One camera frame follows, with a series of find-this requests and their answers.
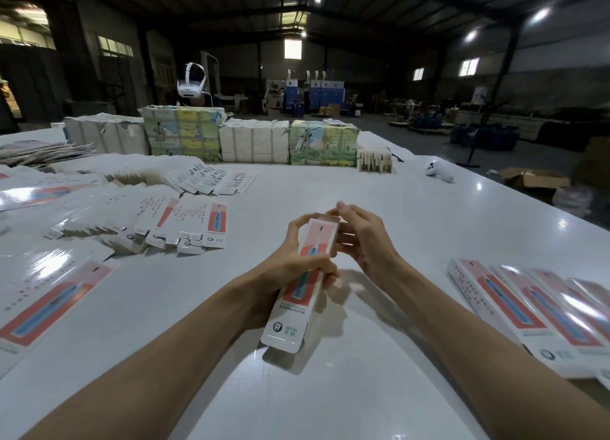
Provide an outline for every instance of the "white controller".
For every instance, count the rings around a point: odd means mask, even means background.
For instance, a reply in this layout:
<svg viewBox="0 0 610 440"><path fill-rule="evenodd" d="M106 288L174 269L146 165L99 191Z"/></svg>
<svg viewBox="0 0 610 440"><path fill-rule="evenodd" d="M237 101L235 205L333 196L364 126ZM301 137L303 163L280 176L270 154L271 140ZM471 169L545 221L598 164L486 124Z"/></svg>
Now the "white controller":
<svg viewBox="0 0 610 440"><path fill-rule="evenodd" d="M428 165L424 170L424 173L428 176L438 175L446 182L453 183L453 173L451 173L451 171L439 161L431 162L430 165Z"/></svg>

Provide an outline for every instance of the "person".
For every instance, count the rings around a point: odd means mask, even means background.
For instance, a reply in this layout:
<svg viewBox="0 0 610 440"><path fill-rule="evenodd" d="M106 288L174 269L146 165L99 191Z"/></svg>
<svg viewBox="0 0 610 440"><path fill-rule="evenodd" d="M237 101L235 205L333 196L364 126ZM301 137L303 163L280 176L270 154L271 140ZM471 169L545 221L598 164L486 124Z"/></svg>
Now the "person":
<svg viewBox="0 0 610 440"><path fill-rule="evenodd" d="M362 271L423 331L484 428L499 439L608 438L610 417L522 348L455 302L409 265L382 220L339 202L337 252ZM67 399L23 440L166 439L228 345L262 327L277 292L306 271L339 273L327 254L298 255L298 230L263 263L226 284L181 321Z"/></svg>

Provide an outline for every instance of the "hand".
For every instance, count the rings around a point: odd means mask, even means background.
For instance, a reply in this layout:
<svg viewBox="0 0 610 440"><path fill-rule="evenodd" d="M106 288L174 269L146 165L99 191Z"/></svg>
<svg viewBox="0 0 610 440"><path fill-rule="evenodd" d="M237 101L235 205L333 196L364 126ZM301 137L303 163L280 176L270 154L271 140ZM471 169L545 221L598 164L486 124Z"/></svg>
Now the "hand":
<svg viewBox="0 0 610 440"><path fill-rule="evenodd" d="M339 235L332 256L336 256L337 252L351 256L364 274L387 292L392 274L404 260L394 248L383 220L357 205L346 205L343 202L338 202L337 207L327 213L341 216L347 222L339 224Z"/></svg>
<svg viewBox="0 0 610 440"><path fill-rule="evenodd" d="M328 254L299 255L299 228L313 217L313 213L308 213L291 221L282 245L263 263L244 275L243 283L254 294L249 298L252 307L249 327L265 325L278 296L278 289L294 281L301 274L310 270L321 270L324 273L323 288L329 287L339 277L337 266Z"/></svg>

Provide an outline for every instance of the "forearm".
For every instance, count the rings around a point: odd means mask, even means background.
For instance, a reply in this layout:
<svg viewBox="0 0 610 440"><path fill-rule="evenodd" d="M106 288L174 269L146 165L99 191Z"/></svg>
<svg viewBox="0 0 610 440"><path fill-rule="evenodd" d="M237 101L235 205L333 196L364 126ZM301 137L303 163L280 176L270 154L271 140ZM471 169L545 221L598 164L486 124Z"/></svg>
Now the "forearm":
<svg viewBox="0 0 610 440"><path fill-rule="evenodd" d="M166 439L248 317L240 277L102 374L23 440Z"/></svg>
<svg viewBox="0 0 610 440"><path fill-rule="evenodd" d="M496 438L601 438L606 411L406 262L385 290L422 330Z"/></svg>

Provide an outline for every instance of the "glossy table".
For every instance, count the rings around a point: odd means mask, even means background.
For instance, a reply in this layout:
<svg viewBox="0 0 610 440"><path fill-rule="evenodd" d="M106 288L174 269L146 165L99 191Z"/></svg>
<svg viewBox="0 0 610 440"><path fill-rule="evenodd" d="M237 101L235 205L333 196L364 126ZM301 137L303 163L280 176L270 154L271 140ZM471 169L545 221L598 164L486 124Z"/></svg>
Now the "glossy table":
<svg viewBox="0 0 610 440"><path fill-rule="evenodd" d="M337 200L376 212L397 250L466 305L446 274L452 256L551 268L610 283L610 233L457 166L427 177L430 157L395 174L353 168L226 164L259 172L225 196L229 247L201 257L123 259L112 280L60 321L0 380L0 430L15 440L53 407L265 259L290 220ZM484 439L417 329L340 254L342 280L318 304L295 356L247 331L188 407L178 439Z"/></svg>

